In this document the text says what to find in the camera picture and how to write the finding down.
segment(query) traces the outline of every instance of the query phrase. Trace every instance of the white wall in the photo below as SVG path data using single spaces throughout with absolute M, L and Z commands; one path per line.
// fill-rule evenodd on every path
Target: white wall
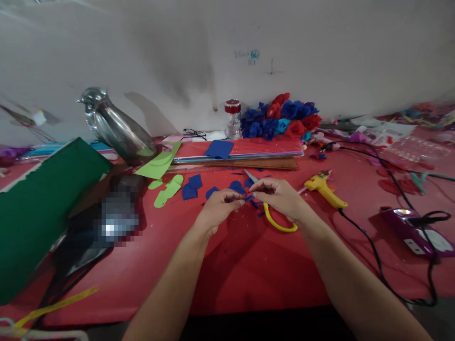
M 75 102 L 88 86 L 152 135 L 220 129 L 213 106 L 284 91 L 323 117 L 455 99 L 452 0 L 60 1 L 0 12 L 0 94 L 58 117 L 43 129 L 60 141 L 92 138 Z M 253 49 L 255 65 L 235 57 Z M 0 144 L 39 142 L 9 121 Z

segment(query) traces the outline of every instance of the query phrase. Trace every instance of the red flower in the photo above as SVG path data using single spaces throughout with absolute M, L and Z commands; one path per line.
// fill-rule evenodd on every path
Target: red flower
M 271 105 L 278 103 L 278 104 L 280 104 L 280 107 L 281 107 L 281 106 L 283 105 L 283 103 L 286 102 L 286 101 L 289 99 L 289 96 L 290 96 L 290 95 L 291 95 L 291 94 L 288 93 L 288 92 L 286 92 L 286 93 L 284 93 L 284 94 L 281 94 L 281 95 L 278 95 L 278 96 L 275 97 L 275 99 L 272 101 L 272 104 L 271 104 Z
M 301 138 L 306 133 L 306 131 L 307 130 L 301 121 L 294 120 L 289 123 L 289 127 L 286 129 L 284 134 L 292 138 Z
M 280 119 L 281 105 L 279 103 L 272 104 L 267 110 L 268 118 Z
M 303 126 L 308 130 L 313 130 L 317 127 L 319 127 L 321 124 L 320 124 L 320 121 L 322 120 L 321 116 L 319 115 L 316 115 L 316 114 L 311 114 L 311 115 L 308 115 L 307 117 L 305 117 L 303 120 L 302 120 L 302 123 L 303 123 Z

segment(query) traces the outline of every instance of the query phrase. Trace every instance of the forearm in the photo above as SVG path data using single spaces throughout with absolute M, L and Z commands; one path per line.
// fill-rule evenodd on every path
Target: forearm
M 185 326 L 209 235 L 192 227 L 131 321 L 123 341 L 178 340 Z
M 300 230 L 332 304 L 358 340 L 431 340 L 404 305 L 320 218 Z

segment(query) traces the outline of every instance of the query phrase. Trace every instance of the green folder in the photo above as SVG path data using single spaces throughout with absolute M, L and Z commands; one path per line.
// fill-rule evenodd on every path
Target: green folder
M 0 190 L 0 305 L 18 294 L 65 231 L 79 197 L 112 166 L 77 138 Z

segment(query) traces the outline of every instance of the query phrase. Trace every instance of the metal vase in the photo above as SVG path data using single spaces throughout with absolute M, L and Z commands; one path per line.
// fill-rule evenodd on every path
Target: metal vase
M 85 117 L 96 137 L 114 148 L 128 165 L 143 165 L 158 154 L 150 134 L 112 104 L 106 89 L 87 88 L 78 102 L 85 104 Z

